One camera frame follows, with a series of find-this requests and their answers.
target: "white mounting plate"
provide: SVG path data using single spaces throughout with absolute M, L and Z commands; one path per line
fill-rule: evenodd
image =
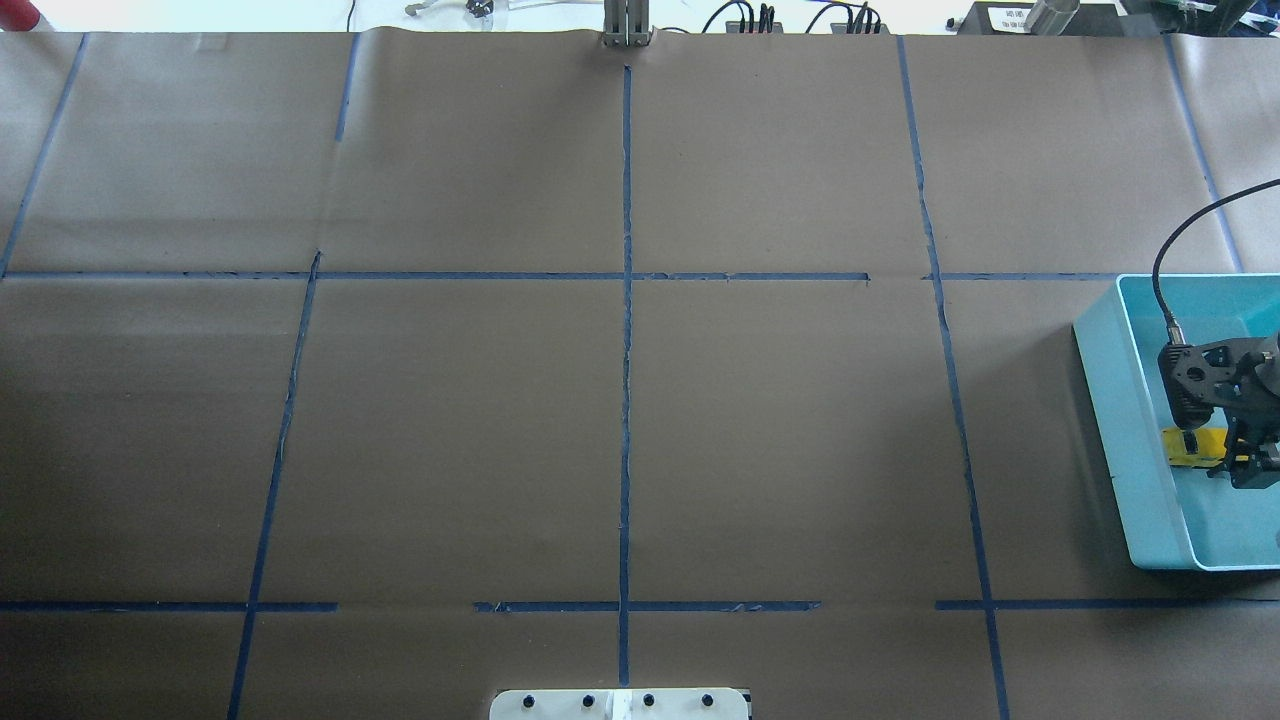
M 590 706 L 584 705 L 588 696 Z M 653 705 L 645 705 L 645 696 Z M 506 691 L 493 698 L 489 720 L 750 720 L 748 697 L 732 688 Z M 525 706 L 526 698 L 532 706 Z

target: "blue tape line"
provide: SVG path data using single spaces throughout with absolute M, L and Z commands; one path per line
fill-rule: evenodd
M 1165 35 L 1165 56 L 1169 58 L 1169 69 L 1174 74 L 1174 91 L 1178 94 L 1178 105 L 1183 110 L 1183 120 L 1187 123 L 1187 131 L 1192 136 L 1192 147 L 1196 150 L 1196 160 L 1199 161 L 1201 173 L 1204 176 L 1204 184 L 1208 186 L 1208 196 L 1213 202 L 1217 202 L 1222 197 L 1217 193 L 1217 183 L 1213 182 L 1213 173 L 1208 169 L 1208 158 L 1204 155 L 1204 146 L 1199 141 L 1199 131 L 1196 129 L 1196 119 L 1192 118 L 1192 106 L 1187 102 L 1187 88 L 1183 86 L 1183 72 L 1178 69 L 1178 55 L 1174 53 L 1172 36 Z M 1235 247 L 1235 236 L 1231 234 L 1231 227 L 1226 222 L 1226 210 L 1219 208 L 1213 211 L 1217 215 L 1217 224 L 1222 228 L 1222 237 L 1226 238 L 1226 252 L 1231 256 L 1231 266 L 1235 268 L 1236 273 L 1244 272 L 1244 265 L 1240 263 L 1240 252 Z
M 929 247 L 929 277 L 933 284 L 933 300 L 937 304 L 938 328 L 942 334 L 942 356 L 947 366 L 947 384 L 951 389 L 951 411 L 955 415 L 956 432 L 960 434 L 960 450 L 964 459 L 964 482 L 969 493 L 969 524 L 973 528 L 974 556 L 978 562 L 978 584 L 982 588 L 983 614 L 987 620 L 987 646 L 991 651 L 991 673 L 996 684 L 996 705 L 1001 720 L 1009 720 L 1009 696 L 1005 691 L 1005 664 L 1000 655 L 1000 634 L 996 629 L 996 609 L 991 605 L 991 574 L 987 569 L 987 548 L 982 537 L 982 518 L 978 512 L 978 489 L 973 482 L 973 462 L 969 457 L 969 432 L 965 429 L 964 406 L 960 401 L 960 380 L 956 375 L 955 354 L 951 347 L 951 328 L 947 324 L 946 297 L 942 291 L 942 269 L 938 260 L 937 238 L 933 233 L 933 219 L 924 195 L 924 159 L 920 152 L 920 131 L 915 119 L 915 102 L 911 97 L 911 76 L 906 64 L 906 42 L 897 37 L 897 60 L 902 70 L 902 97 L 906 102 L 906 124 L 911 136 L 911 155 L 915 161 L 915 186 L 920 196 L 920 219 Z
M 360 33 L 351 36 L 351 55 L 347 56 L 347 81 L 342 86 L 342 106 L 338 108 L 338 129 L 333 133 L 334 142 L 342 142 L 347 132 L 347 105 L 351 105 L 351 83 L 356 77 L 356 53 L 360 50 Z
M 521 273 L 488 270 L 407 270 L 320 273 L 320 279 L 334 281 L 621 281 L 622 273 Z
M 617 612 L 618 602 L 476 602 L 483 614 Z M 817 600 L 764 601 L 631 601 L 630 612 L 810 612 L 822 607 Z
M 31 178 L 27 181 L 27 190 L 22 193 L 18 204 L 18 214 L 9 228 L 9 241 L 4 246 L 4 256 L 0 256 L 0 278 L 9 273 L 9 261 L 13 260 L 13 251 L 18 247 L 18 236 L 22 234 L 22 225 L 27 223 L 27 209 L 31 208 L 31 199 L 36 195 L 36 183 L 40 182 L 40 173 L 45 169 L 45 160 L 49 159 L 49 149 L 54 143 L 54 135 L 63 122 L 63 113 L 67 111 L 67 99 L 72 95 L 72 86 L 76 85 L 76 76 L 79 74 L 81 63 L 84 61 L 84 47 L 88 46 L 88 33 L 81 36 L 79 46 L 76 49 L 76 59 L 72 60 L 72 69 L 67 72 L 67 82 L 63 83 L 63 94 L 58 97 L 54 108 L 54 117 L 49 120 L 49 129 L 45 131 L 45 140 L 40 143 L 40 154 L 36 155 L 36 164 L 31 169 Z
M 618 687 L 631 684 L 631 65 L 622 69 L 622 457 L 618 502 Z
M 302 346 L 311 324 L 311 304 L 316 295 L 316 273 L 320 269 L 321 254 L 316 251 L 311 260 L 311 273 L 307 277 L 307 293 L 302 300 L 302 316 L 298 320 L 298 338 L 293 345 L 293 364 L 289 368 L 289 384 L 284 395 L 284 413 L 280 415 L 280 434 L 275 443 L 275 460 L 271 464 L 271 483 L 266 491 L 266 509 L 262 512 L 262 532 L 257 538 L 257 556 L 253 560 L 253 579 L 248 589 L 248 610 L 244 612 L 244 628 L 241 632 L 239 656 L 236 659 L 236 679 L 232 684 L 232 700 L 227 706 L 227 719 L 236 720 L 239 715 L 241 694 L 244 691 L 244 671 L 248 669 L 250 646 L 253 643 L 253 624 L 257 615 L 257 598 L 262 589 L 262 570 L 266 568 L 266 550 L 271 538 L 271 520 L 275 515 L 275 500 L 280 492 L 280 474 L 284 471 L 284 446 L 289 438 L 289 425 L 293 424 L 293 402 L 298 392 L 298 365 L 302 363 Z
M 637 281 L 870 281 L 867 273 L 636 273 Z
M 1130 597 L 1130 598 L 1041 598 L 995 600 L 996 610 L 1176 610 L 1196 607 L 1258 607 L 1280 605 L 1280 600 L 1248 598 L 1190 598 L 1190 597 Z M 940 600 L 934 609 L 943 612 L 983 610 L 978 600 Z
M 244 612 L 247 602 L 9 601 L 0 612 Z M 264 602 L 259 612 L 337 612 L 337 602 Z
M 307 273 L 169 272 L 169 270 L 15 270 L 13 279 L 31 281 L 305 281 Z
M 1120 273 L 942 273 L 941 277 L 943 281 L 1114 281 Z

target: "light blue plastic container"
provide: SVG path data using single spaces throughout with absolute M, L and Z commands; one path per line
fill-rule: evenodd
M 1161 275 L 1187 342 L 1280 329 L 1280 275 Z M 1075 322 L 1093 411 L 1134 565 L 1152 570 L 1280 569 L 1280 484 L 1234 489 L 1226 477 L 1170 468 L 1174 427 L 1156 355 L 1169 341 L 1151 275 L 1120 275 Z M 1219 410 L 1210 425 L 1225 427 Z

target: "red object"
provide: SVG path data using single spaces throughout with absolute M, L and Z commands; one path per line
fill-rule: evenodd
M 5 32 L 26 32 L 40 22 L 40 10 L 31 0 L 0 0 L 0 28 Z

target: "white bracket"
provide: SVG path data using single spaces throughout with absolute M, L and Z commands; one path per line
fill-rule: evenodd
M 750 697 L 732 688 L 506 691 L 489 720 L 750 720 Z
M 649 45 L 649 0 L 604 0 L 604 44 L 616 47 Z

